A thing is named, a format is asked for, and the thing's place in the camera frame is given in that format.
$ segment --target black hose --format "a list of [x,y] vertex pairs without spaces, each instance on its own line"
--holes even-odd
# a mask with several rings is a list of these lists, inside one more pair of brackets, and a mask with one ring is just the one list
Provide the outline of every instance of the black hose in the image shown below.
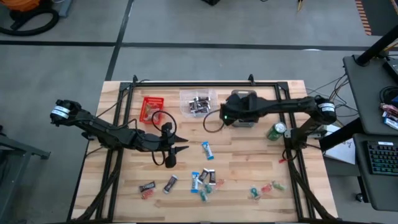
[[[23,30],[23,31],[18,31],[20,27],[22,27],[26,22],[31,20],[33,17],[45,14],[45,13],[50,13],[52,14],[52,19],[50,22],[48,22],[46,25],[32,29],[32,30]],[[54,9],[34,9],[29,12],[21,12],[21,15],[18,16],[16,22],[11,26],[12,30],[8,30],[5,28],[0,27],[0,33],[7,34],[7,35],[13,35],[13,36],[19,36],[19,37],[26,37],[26,36],[32,36],[32,35],[37,35],[44,33],[50,29],[52,29],[59,21],[60,16],[58,12]]]

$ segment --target concrete floor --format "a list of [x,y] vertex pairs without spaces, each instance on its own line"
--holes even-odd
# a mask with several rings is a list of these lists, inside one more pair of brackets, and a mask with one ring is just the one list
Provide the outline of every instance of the concrete floor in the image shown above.
[[[0,40],[115,42],[129,0],[75,1],[70,17],[33,37]],[[135,0],[123,42],[370,46],[378,37],[364,33],[354,0],[222,0],[210,7],[199,0]],[[35,18],[26,27],[48,19]],[[0,26],[9,26],[0,7]],[[48,161],[32,159],[13,205],[12,218],[28,223],[66,219],[87,142],[78,128],[56,128],[49,114],[57,99],[79,101],[95,112],[114,47],[0,45],[0,124],[10,138],[51,151]],[[360,54],[309,51],[122,47],[112,80],[133,75],[151,80],[305,80],[316,88],[344,73],[342,58]],[[329,95],[333,86],[319,92]],[[341,96],[355,107],[349,86]],[[344,110],[339,115],[352,114]],[[348,123],[355,117],[340,118]],[[357,203],[355,177],[331,177],[339,217],[348,221],[394,223],[398,213],[378,212]]]

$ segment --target black floor stripe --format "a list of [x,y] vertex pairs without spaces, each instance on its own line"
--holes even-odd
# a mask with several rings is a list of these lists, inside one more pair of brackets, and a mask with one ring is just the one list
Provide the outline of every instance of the black floor stripe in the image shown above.
[[361,46],[321,46],[321,45],[262,45],[262,44],[180,44],[180,43],[122,43],[121,47],[171,48],[171,49],[259,49],[259,50],[337,50],[365,51]]
[[116,43],[115,42],[70,42],[70,41],[0,40],[0,45],[114,47],[116,45]]
[[109,66],[108,66],[108,71],[106,72],[105,81],[112,80],[114,67],[116,66],[116,61],[118,60],[120,47],[122,45],[124,33],[126,32],[127,23],[129,22],[129,17],[130,17],[130,12],[131,12],[133,2],[134,2],[134,0],[129,0],[129,2],[127,3],[126,11],[124,12],[123,21],[120,26],[118,39],[116,41],[116,46],[113,49],[111,61],[109,62]]

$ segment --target white paper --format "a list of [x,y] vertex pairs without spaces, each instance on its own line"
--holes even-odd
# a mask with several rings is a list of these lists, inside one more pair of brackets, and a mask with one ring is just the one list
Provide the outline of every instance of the white paper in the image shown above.
[[[328,131],[326,135],[329,135],[339,129],[339,127],[334,125],[328,125],[326,127],[326,130]],[[355,165],[355,144],[353,139],[351,138],[327,150],[325,156]]]

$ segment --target clear plastic container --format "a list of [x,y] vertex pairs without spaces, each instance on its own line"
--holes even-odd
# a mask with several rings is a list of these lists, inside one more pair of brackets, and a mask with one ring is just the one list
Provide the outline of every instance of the clear plastic container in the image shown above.
[[217,109],[217,94],[214,89],[198,89],[198,90],[180,90],[180,110],[186,118],[200,118],[206,116],[207,113],[192,113],[189,102],[195,97],[209,97],[209,112]]

